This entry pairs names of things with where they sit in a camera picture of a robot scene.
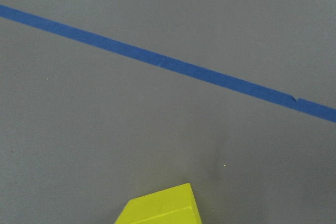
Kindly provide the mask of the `yellow foam block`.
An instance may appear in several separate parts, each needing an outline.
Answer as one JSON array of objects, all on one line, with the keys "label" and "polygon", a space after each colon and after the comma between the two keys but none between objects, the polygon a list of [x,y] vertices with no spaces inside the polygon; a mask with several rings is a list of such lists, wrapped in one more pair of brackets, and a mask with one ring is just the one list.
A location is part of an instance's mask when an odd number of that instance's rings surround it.
[{"label": "yellow foam block", "polygon": [[191,184],[131,199],[117,220],[123,223],[201,223]]}]

